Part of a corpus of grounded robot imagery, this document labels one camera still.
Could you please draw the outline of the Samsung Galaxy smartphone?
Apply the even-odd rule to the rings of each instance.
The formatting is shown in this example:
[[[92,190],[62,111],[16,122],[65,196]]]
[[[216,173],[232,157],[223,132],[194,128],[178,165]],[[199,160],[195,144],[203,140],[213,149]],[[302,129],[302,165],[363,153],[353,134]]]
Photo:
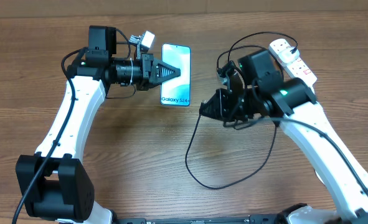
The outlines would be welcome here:
[[[163,75],[160,103],[169,106],[189,106],[191,103],[191,49],[189,46],[165,43],[161,47]]]

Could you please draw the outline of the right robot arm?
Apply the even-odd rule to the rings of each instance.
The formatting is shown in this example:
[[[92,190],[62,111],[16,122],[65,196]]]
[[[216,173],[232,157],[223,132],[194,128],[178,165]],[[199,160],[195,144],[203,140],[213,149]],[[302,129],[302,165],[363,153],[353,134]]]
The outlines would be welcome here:
[[[206,103],[202,116],[244,129],[262,121],[276,126],[302,150],[336,206],[329,223],[368,223],[368,173],[333,127],[311,87],[301,78],[284,81],[268,50],[229,62],[217,73],[229,82]]]

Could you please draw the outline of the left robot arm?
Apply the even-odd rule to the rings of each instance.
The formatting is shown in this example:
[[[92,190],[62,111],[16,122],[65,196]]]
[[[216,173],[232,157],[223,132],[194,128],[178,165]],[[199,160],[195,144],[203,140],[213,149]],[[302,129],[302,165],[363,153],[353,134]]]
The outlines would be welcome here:
[[[16,163],[22,194],[16,212],[59,223],[118,222],[113,210],[96,202],[82,164],[95,115],[113,84],[146,91],[181,74],[150,53],[155,39],[150,31],[124,37],[128,54],[118,58],[120,35],[115,27],[90,26],[88,45],[67,55],[70,65],[61,65],[67,82],[54,122],[35,153]]]

